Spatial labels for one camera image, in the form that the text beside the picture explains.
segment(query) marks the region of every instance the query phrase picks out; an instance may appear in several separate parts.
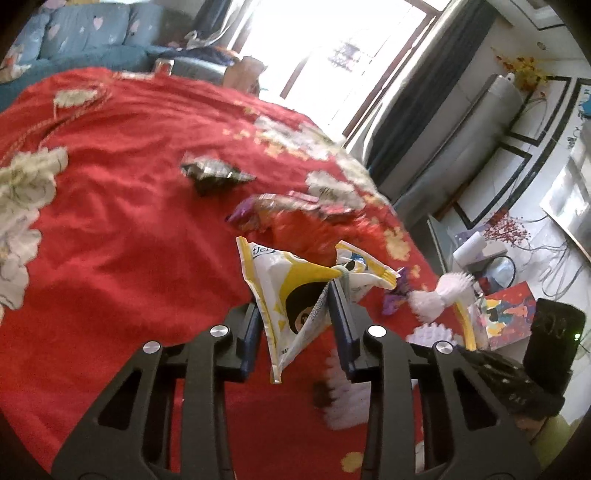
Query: dark curtain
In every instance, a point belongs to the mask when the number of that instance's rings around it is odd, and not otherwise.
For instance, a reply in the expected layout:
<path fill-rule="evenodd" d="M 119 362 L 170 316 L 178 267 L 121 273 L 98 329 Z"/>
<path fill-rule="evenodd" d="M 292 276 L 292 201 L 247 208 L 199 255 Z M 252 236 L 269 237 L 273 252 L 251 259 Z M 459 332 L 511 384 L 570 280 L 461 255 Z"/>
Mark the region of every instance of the dark curtain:
<path fill-rule="evenodd" d="M 495 18 L 496 10 L 486 0 L 469 0 L 424 59 L 374 134 L 367 165 L 376 185 L 396 168 L 439 110 Z"/>
<path fill-rule="evenodd" d="M 232 0 L 204 1 L 193 24 L 193 29 L 197 31 L 199 38 L 208 38 L 221 29 L 223 19 L 231 3 Z"/>

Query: colorful artwork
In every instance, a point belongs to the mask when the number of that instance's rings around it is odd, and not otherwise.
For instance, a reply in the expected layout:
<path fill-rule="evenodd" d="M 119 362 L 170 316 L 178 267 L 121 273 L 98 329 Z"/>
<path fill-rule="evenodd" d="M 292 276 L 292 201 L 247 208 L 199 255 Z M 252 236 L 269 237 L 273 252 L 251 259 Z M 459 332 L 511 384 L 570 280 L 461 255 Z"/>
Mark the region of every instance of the colorful artwork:
<path fill-rule="evenodd" d="M 522 282 L 487 296 L 482 312 L 490 349 L 496 350 L 531 335 L 535 298 L 527 282 Z"/>

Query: plastic bag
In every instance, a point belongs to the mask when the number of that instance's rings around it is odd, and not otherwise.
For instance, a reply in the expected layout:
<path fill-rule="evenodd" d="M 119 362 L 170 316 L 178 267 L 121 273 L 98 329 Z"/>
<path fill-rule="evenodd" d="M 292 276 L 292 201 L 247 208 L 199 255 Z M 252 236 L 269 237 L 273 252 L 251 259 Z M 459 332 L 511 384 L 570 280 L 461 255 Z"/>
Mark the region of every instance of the plastic bag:
<path fill-rule="evenodd" d="M 236 242 L 244 280 L 263 318 L 272 382 L 281 383 L 284 368 L 330 325 L 327 285 L 344 275 L 344 269 L 313 264 L 290 252 L 248 243 L 244 237 Z M 338 243 L 337 257 L 349 270 L 346 274 L 353 301 L 373 286 L 396 287 L 397 274 L 392 268 L 353 245 Z"/>
<path fill-rule="evenodd" d="M 281 212 L 304 212 L 331 223 L 344 222 L 358 215 L 344 205 L 324 205 L 316 197 L 293 193 L 289 196 L 264 193 L 248 197 L 238 204 L 227 222 L 243 232 L 249 232 L 266 230 L 272 225 L 274 216 Z"/>

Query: yellow and white wrapper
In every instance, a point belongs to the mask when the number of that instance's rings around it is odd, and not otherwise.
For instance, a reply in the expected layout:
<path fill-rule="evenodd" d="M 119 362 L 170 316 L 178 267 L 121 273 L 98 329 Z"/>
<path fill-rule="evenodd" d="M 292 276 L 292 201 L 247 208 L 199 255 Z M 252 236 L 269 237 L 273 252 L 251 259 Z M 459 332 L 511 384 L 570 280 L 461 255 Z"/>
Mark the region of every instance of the yellow and white wrapper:
<path fill-rule="evenodd" d="M 261 312 L 271 355 L 271 381 L 329 325 L 327 284 L 343 275 L 342 267 L 310 263 L 244 237 L 236 239 L 242 275 Z M 373 287 L 391 290 L 399 276 L 366 252 L 346 242 L 336 245 L 337 264 L 349 271 L 350 299 L 359 301 Z"/>

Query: cartoon face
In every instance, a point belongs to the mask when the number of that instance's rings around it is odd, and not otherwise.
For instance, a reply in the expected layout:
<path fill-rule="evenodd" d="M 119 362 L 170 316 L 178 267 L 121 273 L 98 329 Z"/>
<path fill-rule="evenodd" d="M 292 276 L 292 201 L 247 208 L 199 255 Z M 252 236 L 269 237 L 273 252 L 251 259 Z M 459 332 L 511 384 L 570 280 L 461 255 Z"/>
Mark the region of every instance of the cartoon face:
<path fill-rule="evenodd" d="M 285 300 L 285 312 L 290 329 L 298 333 L 318 301 L 326 282 L 310 282 L 295 288 Z"/>
<path fill-rule="evenodd" d="M 297 318 L 294 322 L 294 327 L 295 327 L 294 333 L 298 333 L 301 330 L 301 328 L 304 326 L 306 320 L 308 319 L 308 317 L 310 316 L 310 313 L 312 312 L 312 308 L 313 307 L 308 307 L 308 308 L 302 310 L 300 312 L 300 314 L 297 316 Z"/>

